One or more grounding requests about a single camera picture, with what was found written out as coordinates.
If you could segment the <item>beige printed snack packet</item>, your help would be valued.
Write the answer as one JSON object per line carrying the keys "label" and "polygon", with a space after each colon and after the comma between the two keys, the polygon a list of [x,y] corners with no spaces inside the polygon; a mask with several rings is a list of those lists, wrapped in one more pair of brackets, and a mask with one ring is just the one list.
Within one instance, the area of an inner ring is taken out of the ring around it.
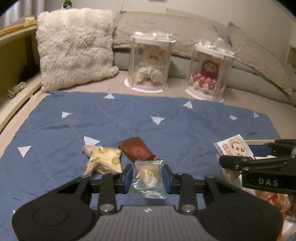
{"label": "beige printed snack packet", "polygon": [[[213,144],[216,150],[217,159],[219,159],[223,155],[228,156],[241,156],[241,157],[251,157],[254,159],[254,154],[251,151],[248,144],[245,142],[241,135],[236,135],[220,142],[216,142]],[[229,182],[233,183],[238,181],[239,179],[239,172],[221,168],[224,179]]]}

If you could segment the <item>green white pastry packet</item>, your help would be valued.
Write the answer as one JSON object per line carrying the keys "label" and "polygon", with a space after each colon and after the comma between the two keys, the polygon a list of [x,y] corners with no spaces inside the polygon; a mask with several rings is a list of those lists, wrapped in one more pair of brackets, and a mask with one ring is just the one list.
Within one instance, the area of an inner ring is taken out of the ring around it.
{"label": "green white pastry packet", "polygon": [[147,199],[166,199],[163,181],[164,160],[135,161],[135,169],[129,192]]}

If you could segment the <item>orange long snack pack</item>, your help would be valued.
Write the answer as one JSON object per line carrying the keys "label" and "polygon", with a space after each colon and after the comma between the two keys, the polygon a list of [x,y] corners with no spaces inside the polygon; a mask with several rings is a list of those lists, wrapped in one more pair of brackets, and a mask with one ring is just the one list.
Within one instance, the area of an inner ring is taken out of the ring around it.
{"label": "orange long snack pack", "polygon": [[275,206],[283,216],[287,216],[288,213],[292,213],[290,196],[287,194],[255,190],[255,195]]}

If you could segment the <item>white cardboard tray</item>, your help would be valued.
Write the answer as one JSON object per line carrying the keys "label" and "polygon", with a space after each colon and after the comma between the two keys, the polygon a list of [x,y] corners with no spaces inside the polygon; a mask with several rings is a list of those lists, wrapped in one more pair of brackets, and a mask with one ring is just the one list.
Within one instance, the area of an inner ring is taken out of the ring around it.
{"label": "white cardboard tray", "polygon": [[278,240],[295,239],[295,140],[249,140],[241,135],[216,143],[230,184],[274,205],[284,224]]}

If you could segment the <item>cream gold-print snack bag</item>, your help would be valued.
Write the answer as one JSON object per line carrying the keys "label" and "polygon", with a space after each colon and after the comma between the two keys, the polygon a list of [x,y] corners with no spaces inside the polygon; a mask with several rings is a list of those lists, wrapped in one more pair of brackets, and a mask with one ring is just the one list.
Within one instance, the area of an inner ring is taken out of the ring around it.
{"label": "cream gold-print snack bag", "polygon": [[89,157],[84,172],[84,175],[90,176],[93,172],[107,174],[112,172],[121,173],[121,149],[85,145],[82,147],[83,153]]}

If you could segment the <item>dark brown chocolate packet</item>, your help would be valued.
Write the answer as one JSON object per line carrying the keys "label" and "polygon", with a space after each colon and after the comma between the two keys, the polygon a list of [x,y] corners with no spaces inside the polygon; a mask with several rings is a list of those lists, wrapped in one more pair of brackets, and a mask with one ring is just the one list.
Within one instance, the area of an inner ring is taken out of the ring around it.
{"label": "dark brown chocolate packet", "polygon": [[140,137],[133,137],[123,141],[118,146],[130,161],[135,164],[136,161],[156,161],[160,160],[146,146]]}

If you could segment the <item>blue triangle-pattern quilt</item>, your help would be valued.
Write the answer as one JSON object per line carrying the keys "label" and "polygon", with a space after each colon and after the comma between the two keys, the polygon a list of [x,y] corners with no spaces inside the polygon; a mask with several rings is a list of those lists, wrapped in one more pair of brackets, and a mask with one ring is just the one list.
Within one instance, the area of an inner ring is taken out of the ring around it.
{"label": "blue triangle-pattern quilt", "polygon": [[248,109],[185,98],[53,91],[30,113],[1,157],[1,240],[23,204],[80,176],[89,138],[118,147],[140,137],[171,170],[222,177],[214,144],[235,135],[278,139],[270,118]]}

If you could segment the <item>clear case red doll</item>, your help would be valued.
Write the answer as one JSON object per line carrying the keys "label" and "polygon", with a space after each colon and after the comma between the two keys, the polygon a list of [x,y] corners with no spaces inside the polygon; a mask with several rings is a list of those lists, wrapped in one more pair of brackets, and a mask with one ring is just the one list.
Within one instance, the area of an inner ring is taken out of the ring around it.
{"label": "clear case red doll", "polygon": [[194,46],[185,91],[195,99],[223,102],[234,60],[223,39],[200,40]]}

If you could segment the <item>beige flat pillow right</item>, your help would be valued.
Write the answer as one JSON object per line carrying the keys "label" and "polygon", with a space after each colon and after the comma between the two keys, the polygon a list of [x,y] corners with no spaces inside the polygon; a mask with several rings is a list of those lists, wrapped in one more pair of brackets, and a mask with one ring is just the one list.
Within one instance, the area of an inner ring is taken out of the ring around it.
{"label": "beige flat pillow right", "polygon": [[288,73],[280,61],[234,23],[228,23],[228,37],[235,59],[252,67],[287,95],[292,94]]}

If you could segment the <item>beige flat pillow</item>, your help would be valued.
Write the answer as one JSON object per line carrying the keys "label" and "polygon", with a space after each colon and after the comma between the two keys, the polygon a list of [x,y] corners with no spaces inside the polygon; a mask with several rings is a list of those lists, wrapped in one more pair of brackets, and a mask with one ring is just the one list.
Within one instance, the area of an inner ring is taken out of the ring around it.
{"label": "beige flat pillow", "polygon": [[287,95],[292,94],[288,73],[280,61],[234,23],[228,23],[228,37],[235,59],[252,67]]}
{"label": "beige flat pillow", "polygon": [[194,45],[201,40],[215,41],[218,33],[207,20],[158,13],[122,11],[115,20],[113,49],[129,49],[135,32],[166,33],[175,38],[173,55],[190,58]]}

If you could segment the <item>clear case white doll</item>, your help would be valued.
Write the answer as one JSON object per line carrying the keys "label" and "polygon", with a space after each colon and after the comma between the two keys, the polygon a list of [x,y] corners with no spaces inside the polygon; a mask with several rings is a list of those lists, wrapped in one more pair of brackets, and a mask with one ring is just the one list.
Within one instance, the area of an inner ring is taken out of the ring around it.
{"label": "clear case white doll", "polygon": [[172,34],[162,32],[131,35],[125,86],[144,93],[165,91],[175,42]]}

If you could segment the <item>beige flat pillow left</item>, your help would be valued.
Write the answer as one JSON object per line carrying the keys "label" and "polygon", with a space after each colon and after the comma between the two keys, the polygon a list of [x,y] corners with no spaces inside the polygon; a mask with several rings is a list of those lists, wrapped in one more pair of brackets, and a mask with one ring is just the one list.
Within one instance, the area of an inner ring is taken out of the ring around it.
{"label": "beige flat pillow left", "polygon": [[218,33],[207,20],[158,13],[122,11],[115,20],[113,49],[129,49],[135,32],[166,33],[175,38],[173,55],[190,58],[194,45],[201,40],[215,41]]}

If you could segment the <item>white fluffy pillow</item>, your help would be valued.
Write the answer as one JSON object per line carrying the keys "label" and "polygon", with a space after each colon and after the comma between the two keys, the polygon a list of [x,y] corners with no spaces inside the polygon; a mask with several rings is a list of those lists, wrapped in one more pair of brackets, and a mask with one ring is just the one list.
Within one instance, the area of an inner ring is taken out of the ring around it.
{"label": "white fluffy pillow", "polygon": [[38,15],[36,39],[41,90],[67,89],[112,78],[115,15],[111,10],[67,9]]}

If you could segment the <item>wooden bed-side shelf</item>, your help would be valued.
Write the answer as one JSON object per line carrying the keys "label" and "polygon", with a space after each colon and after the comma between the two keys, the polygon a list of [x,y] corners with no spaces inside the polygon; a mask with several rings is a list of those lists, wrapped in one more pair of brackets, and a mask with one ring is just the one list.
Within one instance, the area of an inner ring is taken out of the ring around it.
{"label": "wooden bed-side shelf", "polygon": [[[34,16],[23,17],[1,30],[1,130],[41,87],[36,31]],[[27,87],[9,98],[8,89],[20,82]]]}

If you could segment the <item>green glass bottle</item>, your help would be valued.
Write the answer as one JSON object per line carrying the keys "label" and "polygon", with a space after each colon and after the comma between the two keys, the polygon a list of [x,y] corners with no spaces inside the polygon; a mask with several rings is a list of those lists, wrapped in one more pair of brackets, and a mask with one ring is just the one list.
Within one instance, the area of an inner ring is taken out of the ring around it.
{"label": "green glass bottle", "polygon": [[65,0],[63,5],[62,5],[63,9],[71,9],[72,8],[72,2],[70,0]]}

